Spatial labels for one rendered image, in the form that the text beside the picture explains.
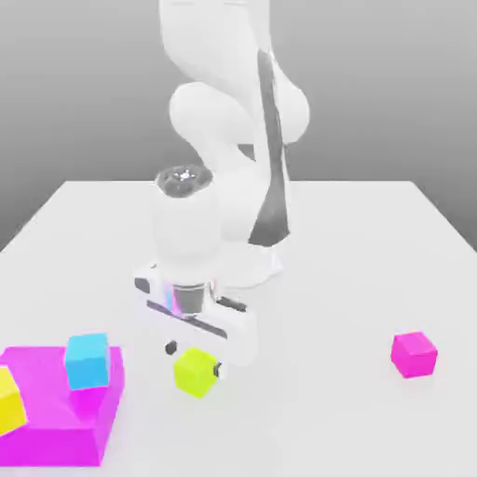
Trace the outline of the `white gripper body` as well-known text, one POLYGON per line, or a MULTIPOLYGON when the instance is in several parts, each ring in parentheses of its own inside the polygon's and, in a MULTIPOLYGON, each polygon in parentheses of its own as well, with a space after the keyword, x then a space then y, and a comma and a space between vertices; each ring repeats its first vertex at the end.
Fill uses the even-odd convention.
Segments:
POLYGON ((165 344, 175 341, 180 350, 197 348, 236 366, 251 364, 257 355, 257 319, 247 307, 239 311, 208 298, 202 312, 180 318, 139 293, 136 317, 165 344))

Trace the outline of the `small lime cube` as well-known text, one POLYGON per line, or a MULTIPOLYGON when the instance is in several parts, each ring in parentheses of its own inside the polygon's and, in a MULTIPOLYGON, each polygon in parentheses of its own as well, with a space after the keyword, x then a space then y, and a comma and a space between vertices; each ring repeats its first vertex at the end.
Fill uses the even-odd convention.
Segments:
POLYGON ((216 358, 198 348, 188 348, 173 364, 176 388, 202 398, 214 386, 218 377, 214 368, 216 358))

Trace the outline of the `small cyan cube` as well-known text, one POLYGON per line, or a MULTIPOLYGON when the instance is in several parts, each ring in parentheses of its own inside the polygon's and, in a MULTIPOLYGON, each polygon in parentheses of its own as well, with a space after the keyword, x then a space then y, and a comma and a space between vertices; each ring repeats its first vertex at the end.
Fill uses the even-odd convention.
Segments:
POLYGON ((111 372, 107 334, 70 336, 65 350, 64 366, 68 386, 72 391, 107 387, 111 372))

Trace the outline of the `small yellow cube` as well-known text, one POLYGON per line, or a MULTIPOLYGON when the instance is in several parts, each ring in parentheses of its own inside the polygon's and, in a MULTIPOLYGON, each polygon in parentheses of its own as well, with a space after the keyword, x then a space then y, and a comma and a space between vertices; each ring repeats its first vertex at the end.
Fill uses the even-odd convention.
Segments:
POLYGON ((20 389, 8 367, 0 365, 0 437, 27 422, 20 389))

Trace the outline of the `small magenta cube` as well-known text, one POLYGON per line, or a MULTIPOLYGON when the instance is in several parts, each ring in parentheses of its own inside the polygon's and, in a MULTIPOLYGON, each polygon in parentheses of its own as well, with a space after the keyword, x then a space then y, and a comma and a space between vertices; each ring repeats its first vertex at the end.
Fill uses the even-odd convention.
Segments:
POLYGON ((422 332, 396 334, 390 359, 405 379, 432 375, 438 349, 422 332))

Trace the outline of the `large magenta box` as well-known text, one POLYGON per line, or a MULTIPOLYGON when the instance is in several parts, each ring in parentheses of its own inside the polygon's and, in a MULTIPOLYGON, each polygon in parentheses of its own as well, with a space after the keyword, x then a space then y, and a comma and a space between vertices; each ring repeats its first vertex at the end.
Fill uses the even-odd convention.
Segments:
POLYGON ((98 467, 125 386, 111 347, 110 384, 71 391, 64 347, 9 347, 0 355, 20 389, 28 423, 0 437, 0 467, 98 467))

